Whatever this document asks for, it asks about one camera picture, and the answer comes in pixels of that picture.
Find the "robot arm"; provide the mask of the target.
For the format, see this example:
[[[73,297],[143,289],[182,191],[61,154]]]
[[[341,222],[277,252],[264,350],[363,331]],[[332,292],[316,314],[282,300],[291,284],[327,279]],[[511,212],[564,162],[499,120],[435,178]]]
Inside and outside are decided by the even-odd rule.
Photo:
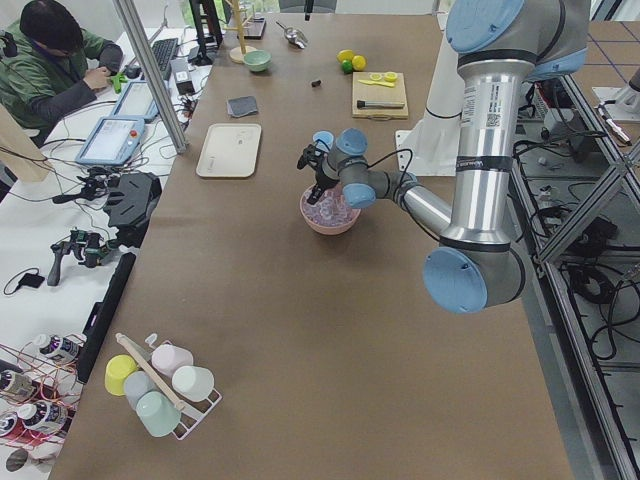
[[[333,187],[355,209],[389,199],[436,233],[423,282],[447,311],[475,313],[518,298],[530,271],[502,221],[520,89],[581,68],[589,12],[586,1],[456,2],[445,30],[464,83],[453,200],[443,201],[407,170],[373,170],[366,136],[350,128],[303,150],[298,166],[315,173],[310,202]]]

